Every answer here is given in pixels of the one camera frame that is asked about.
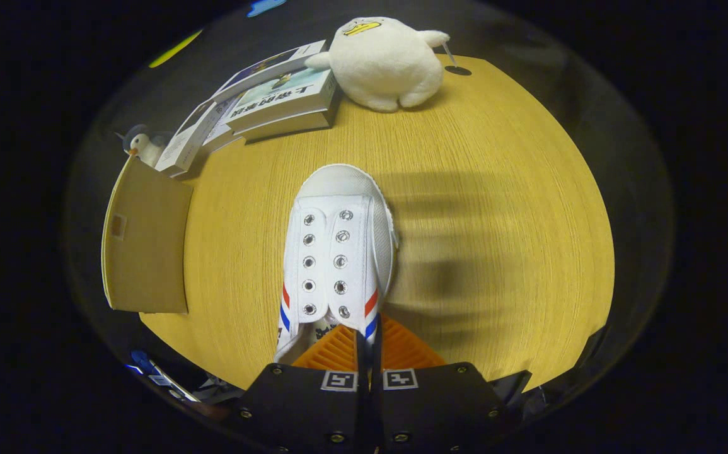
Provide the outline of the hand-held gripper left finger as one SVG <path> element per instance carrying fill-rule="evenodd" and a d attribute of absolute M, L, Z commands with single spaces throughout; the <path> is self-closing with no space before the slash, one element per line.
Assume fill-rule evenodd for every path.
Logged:
<path fill-rule="evenodd" d="M 364 337 L 343 325 L 309 354 L 314 367 L 266 365 L 234 403 L 234 433 L 263 453 L 356 453 Z"/>

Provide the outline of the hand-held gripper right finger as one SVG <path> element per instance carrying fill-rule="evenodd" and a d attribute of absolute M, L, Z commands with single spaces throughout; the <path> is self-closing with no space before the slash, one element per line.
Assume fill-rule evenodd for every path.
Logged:
<path fill-rule="evenodd" d="M 520 428 L 527 370 L 487 380 L 474 364 L 448 363 L 381 315 L 373 405 L 381 453 L 485 453 Z"/>

